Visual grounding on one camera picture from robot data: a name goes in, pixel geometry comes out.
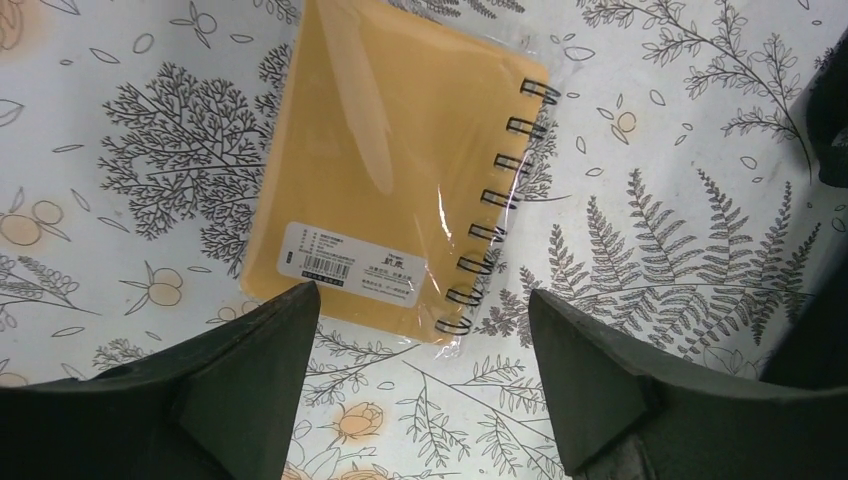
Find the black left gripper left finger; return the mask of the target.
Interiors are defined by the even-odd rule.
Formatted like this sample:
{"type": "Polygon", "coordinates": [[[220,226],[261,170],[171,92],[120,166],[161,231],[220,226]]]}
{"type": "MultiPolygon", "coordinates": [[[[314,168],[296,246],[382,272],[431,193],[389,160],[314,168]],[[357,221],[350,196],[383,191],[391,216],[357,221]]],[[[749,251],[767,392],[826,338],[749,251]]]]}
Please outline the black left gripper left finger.
{"type": "Polygon", "coordinates": [[[1,391],[5,479],[278,479],[321,299],[299,284],[89,380],[1,391]]]}

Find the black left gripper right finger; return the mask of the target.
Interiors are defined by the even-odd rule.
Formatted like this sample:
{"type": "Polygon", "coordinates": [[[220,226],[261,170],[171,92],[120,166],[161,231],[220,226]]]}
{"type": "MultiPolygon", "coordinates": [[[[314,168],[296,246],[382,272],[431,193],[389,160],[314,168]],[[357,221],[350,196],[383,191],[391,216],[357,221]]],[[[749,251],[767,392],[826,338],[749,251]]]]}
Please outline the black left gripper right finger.
{"type": "Polygon", "coordinates": [[[565,473],[574,479],[843,479],[847,391],[736,377],[534,290],[529,324],[565,473]]]}

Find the orange spiral notebook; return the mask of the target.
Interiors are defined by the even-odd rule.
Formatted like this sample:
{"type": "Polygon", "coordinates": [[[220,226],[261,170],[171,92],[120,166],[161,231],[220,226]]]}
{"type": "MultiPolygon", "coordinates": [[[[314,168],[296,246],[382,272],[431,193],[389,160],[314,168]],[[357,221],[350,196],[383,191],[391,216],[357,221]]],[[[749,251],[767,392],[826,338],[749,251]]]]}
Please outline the orange spiral notebook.
{"type": "Polygon", "coordinates": [[[312,281],[324,315],[468,334],[560,92],[538,53],[386,1],[308,1],[240,283],[312,281]]]}

